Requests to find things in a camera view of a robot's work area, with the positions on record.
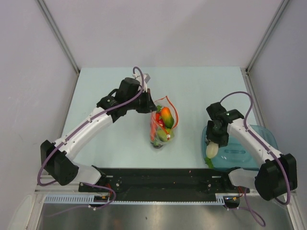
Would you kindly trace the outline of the clear orange zip top bag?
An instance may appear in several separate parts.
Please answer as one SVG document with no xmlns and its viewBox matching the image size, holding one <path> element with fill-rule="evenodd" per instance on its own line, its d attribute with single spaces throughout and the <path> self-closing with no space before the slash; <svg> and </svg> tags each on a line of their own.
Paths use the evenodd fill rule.
<svg viewBox="0 0 307 230">
<path fill-rule="evenodd" d="M 154 102 L 156 111 L 151 113 L 150 144 L 160 149 L 175 137 L 179 117 L 176 108 L 168 96 Z"/>
</svg>

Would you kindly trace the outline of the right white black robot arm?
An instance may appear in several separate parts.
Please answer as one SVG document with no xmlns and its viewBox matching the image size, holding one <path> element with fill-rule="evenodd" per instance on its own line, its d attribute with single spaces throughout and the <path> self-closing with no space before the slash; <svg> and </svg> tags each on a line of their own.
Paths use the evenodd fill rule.
<svg viewBox="0 0 307 230">
<path fill-rule="evenodd" d="M 282 154 L 269 145 L 237 110 L 227 111 L 220 102 L 206 109 L 210 120 L 206 131 L 206 157 L 214 158 L 219 148 L 228 145 L 229 136 L 235 137 L 257 163 L 258 172 L 236 168 L 221 180 L 226 192 L 238 186 L 255 189 L 267 201 L 297 189 L 296 159 L 292 154 Z"/>
</svg>

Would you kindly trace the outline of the orange green fake mango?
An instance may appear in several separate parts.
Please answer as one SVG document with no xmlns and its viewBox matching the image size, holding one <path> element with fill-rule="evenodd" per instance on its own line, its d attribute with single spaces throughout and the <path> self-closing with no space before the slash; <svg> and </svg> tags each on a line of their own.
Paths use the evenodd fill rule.
<svg viewBox="0 0 307 230">
<path fill-rule="evenodd" d="M 161 109 L 160 114 L 161 114 L 161 118 L 162 118 L 162 120 L 165 124 L 165 127 L 172 128 L 173 125 L 174 125 L 174 118 L 171 114 L 170 109 L 168 107 L 163 107 Z"/>
</svg>

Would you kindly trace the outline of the green fake pear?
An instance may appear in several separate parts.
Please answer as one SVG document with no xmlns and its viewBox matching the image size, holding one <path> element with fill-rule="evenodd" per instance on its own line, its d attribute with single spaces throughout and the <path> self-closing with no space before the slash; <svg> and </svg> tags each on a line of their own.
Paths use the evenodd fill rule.
<svg viewBox="0 0 307 230">
<path fill-rule="evenodd" d="M 168 142 L 175 137 L 174 131 L 169 128 L 166 128 L 165 130 L 159 129 L 156 134 L 162 142 Z"/>
</svg>

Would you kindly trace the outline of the orange fake carrot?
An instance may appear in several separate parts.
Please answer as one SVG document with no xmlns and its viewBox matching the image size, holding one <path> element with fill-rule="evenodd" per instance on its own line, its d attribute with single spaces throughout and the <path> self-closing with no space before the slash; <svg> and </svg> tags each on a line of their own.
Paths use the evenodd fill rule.
<svg viewBox="0 0 307 230">
<path fill-rule="evenodd" d="M 152 142 L 154 142 L 155 140 L 155 134 L 156 134 L 156 130 L 157 130 L 157 124 L 156 124 L 156 120 L 154 118 L 151 117 L 151 122 L 150 122 L 150 140 Z"/>
</svg>

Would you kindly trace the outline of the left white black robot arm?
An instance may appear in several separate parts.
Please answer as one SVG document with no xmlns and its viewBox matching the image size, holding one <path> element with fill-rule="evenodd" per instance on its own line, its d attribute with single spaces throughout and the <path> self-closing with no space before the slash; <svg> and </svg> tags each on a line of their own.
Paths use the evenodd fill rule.
<svg viewBox="0 0 307 230">
<path fill-rule="evenodd" d="M 46 140 L 41 144 L 42 166 L 55 182 L 62 186 L 71 182 L 86 183 L 97 192 L 105 188 L 105 174 L 100 169 L 75 163 L 74 159 L 96 134 L 125 116 L 127 111 L 147 114 L 156 110 L 147 88 L 149 80 L 148 74 L 123 79 L 119 88 L 103 97 L 78 127 L 54 142 Z"/>
</svg>

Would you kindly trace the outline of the white fake daikon radish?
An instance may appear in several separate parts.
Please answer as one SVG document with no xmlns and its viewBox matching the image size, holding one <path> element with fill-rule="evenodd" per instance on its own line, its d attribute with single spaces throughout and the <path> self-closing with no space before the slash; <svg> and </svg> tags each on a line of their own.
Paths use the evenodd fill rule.
<svg viewBox="0 0 307 230">
<path fill-rule="evenodd" d="M 209 167 L 209 169 L 213 169 L 213 163 L 212 159 L 217 155 L 219 149 L 219 145 L 210 141 L 206 148 L 206 157 L 205 157 L 205 163 Z"/>
</svg>

